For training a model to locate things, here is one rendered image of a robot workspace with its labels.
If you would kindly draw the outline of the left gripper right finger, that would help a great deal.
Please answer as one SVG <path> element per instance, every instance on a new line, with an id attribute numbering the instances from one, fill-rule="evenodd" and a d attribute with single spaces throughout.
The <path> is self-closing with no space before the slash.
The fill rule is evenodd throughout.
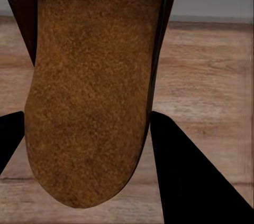
<path id="1" fill-rule="evenodd" d="M 151 114 L 165 224 L 254 224 L 254 209 L 179 126 Z"/>

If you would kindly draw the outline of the sandal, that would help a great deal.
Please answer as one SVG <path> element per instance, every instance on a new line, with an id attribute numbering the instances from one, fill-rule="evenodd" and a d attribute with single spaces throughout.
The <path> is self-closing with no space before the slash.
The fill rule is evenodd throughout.
<path id="1" fill-rule="evenodd" d="M 174 0 L 8 0 L 34 65 L 24 106 L 35 178 L 69 207 L 95 207 L 141 157 Z"/>

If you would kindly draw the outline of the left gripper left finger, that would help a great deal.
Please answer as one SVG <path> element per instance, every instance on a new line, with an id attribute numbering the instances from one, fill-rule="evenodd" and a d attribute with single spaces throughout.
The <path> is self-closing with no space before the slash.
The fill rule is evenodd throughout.
<path id="1" fill-rule="evenodd" d="M 0 117 L 0 175 L 24 136 L 23 111 Z"/>

